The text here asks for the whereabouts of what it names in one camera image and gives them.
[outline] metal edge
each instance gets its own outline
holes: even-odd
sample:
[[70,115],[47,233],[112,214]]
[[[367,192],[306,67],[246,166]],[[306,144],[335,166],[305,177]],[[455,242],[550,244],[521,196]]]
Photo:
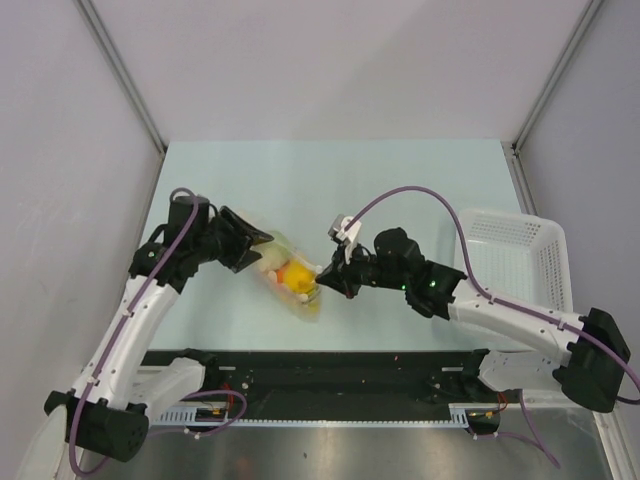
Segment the metal edge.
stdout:
[[513,186],[516,190],[516,197],[518,198],[520,211],[528,215],[538,216],[538,211],[533,201],[533,195],[531,194],[529,183],[527,182],[524,170],[522,169],[520,156],[516,154],[514,147],[509,143],[503,143],[502,149],[507,161],[507,167],[509,168],[509,174],[511,175],[511,181],[513,182]]
[[638,480],[638,458],[630,448],[633,443],[620,407],[616,406],[610,414],[594,413],[593,416],[614,480]]
[[133,78],[129,74],[124,61],[113,39],[109,35],[107,27],[100,18],[98,11],[92,0],[73,0],[80,12],[80,16],[85,21],[87,28],[91,32],[98,48],[102,52],[105,61],[109,65],[111,72],[115,76],[118,84],[122,88],[124,95],[129,101],[129,105],[142,123],[147,136],[156,148],[161,160],[164,160],[167,145],[162,141],[162,137],[156,126],[147,105],[140,95],[140,91],[136,87]]
[[589,28],[593,24],[596,15],[601,10],[604,3],[605,0],[590,0],[587,6],[582,11],[582,14],[580,15],[580,18],[578,19],[575,27],[573,28],[573,31],[571,32],[567,43],[562,49],[558,60],[556,60],[556,63],[551,69],[551,73],[547,77],[547,80],[542,87],[542,91],[533,103],[533,107],[527,114],[527,117],[522,127],[520,128],[520,131],[513,141],[516,153],[519,153],[522,150],[522,146],[527,141],[527,138],[531,133],[531,129],[535,125],[544,107],[549,101],[549,98],[558,86],[571,60],[575,57],[576,52],[582,45],[586,37],[586,33],[589,31]]

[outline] metal plate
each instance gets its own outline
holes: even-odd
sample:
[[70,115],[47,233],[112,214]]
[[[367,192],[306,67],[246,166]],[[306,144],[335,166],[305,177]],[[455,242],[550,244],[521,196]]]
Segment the metal plate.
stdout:
[[[517,409],[503,429],[529,434]],[[148,440],[128,464],[112,462],[96,480],[611,479],[593,416],[537,409],[534,420],[562,463],[511,439],[474,442],[457,429],[231,428],[198,441],[181,434]]]

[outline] stainless steel surface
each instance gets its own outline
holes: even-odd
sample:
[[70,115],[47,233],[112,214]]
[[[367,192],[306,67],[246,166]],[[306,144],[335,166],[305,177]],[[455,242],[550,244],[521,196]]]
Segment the stainless steel surface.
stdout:
[[[473,439],[462,430],[398,428],[232,428],[198,441],[180,434],[147,441],[128,464],[112,462],[96,480],[611,479],[593,415],[538,409],[534,419],[562,463],[511,439]],[[526,433],[517,409],[504,431]]]
[[74,3],[78,7],[80,15],[85,20],[87,28],[89,28],[91,35],[93,35],[93,38],[104,55],[106,62],[109,64],[109,68],[111,68],[113,75],[116,77],[120,87],[122,87],[122,91],[127,97],[131,108],[140,122],[142,122],[149,139],[158,150],[160,158],[164,158],[167,146],[162,141],[160,132],[149,113],[147,105],[133,82],[127,67],[122,61],[122,57],[120,56],[115,43],[113,43],[111,35],[109,35],[104,22],[100,18],[95,5],[91,0],[74,0]]
[[593,24],[593,20],[596,18],[596,15],[600,11],[600,8],[604,4],[604,2],[605,0],[590,0],[590,2],[582,12],[582,15],[580,16],[578,23],[573,29],[573,32],[571,32],[569,40],[562,50],[560,57],[558,57],[558,60],[551,69],[551,73],[549,74],[549,77],[547,78],[547,81],[545,82],[540,95],[538,95],[538,98],[534,102],[531,111],[527,115],[526,120],[524,121],[522,127],[520,128],[520,131],[518,132],[518,135],[513,141],[516,153],[519,153],[522,149],[524,142],[527,140],[531,129],[536,123],[536,120],[542,113],[542,110],[547,104],[547,101],[549,100],[549,98],[551,98],[551,95],[555,91],[556,86],[562,79],[562,75],[569,66],[571,59],[573,59],[580,45],[582,45],[586,33],[589,31],[589,27]]

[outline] white connector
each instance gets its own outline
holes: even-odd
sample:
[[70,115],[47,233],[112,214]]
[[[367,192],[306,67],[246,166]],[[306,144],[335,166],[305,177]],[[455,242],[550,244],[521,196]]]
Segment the white connector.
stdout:
[[339,240],[340,243],[345,246],[344,259],[347,265],[351,262],[353,250],[358,246],[358,235],[362,227],[362,223],[357,221],[347,230],[347,225],[349,225],[352,220],[353,217],[338,215],[331,226],[331,230],[329,230],[331,238]]

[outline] metal frame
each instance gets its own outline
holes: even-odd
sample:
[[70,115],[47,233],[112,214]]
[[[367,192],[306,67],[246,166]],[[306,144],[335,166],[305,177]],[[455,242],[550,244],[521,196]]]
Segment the metal frame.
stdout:
[[102,52],[105,61],[109,65],[114,77],[122,88],[122,92],[125,97],[127,97],[132,110],[140,120],[140,123],[142,123],[145,132],[158,151],[158,155],[164,160],[164,156],[167,152],[167,145],[162,140],[158,127],[153,121],[147,105],[142,98],[142,95],[140,95],[140,91],[136,87],[133,78],[131,78],[131,75],[124,64],[111,35],[109,35],[107,27],[100,18],[95,5],[91,0],[73,0],[73,2],[76,4],[80,15],[84,19],[93,39],[96,41],[98,48]]
[[590,0],[588,5],[583,10],[582,15],[578,19],[578,22],[573,29],[573,32],[571,32],[571,35],[569,36],[567,44],[562,49],[560,57],[551,69],[551,73],[549,74],[549,77],[547,78],[542,91],[538,95],[538,98],[536,98],[536,101],[529,111],[524,124],[520,128],[518,135],[516,135],[516,138],[513,141],[513,149],[516,154],[519,154],[522,150],[522,146],[527,141],[527,138],[531,133],[531,129],[540,117],[545,105],[549,101],[549,98],[551,98],[551,95],[558,86],[558,83],[562,79],[564,73],[567,71],[571,60],[575,57],[576,52],[582,45],[582,42],[585,39],[585,35],[589,31],[589,28],[593,24],[598,12],[601,10],[604,3],[605,0]]

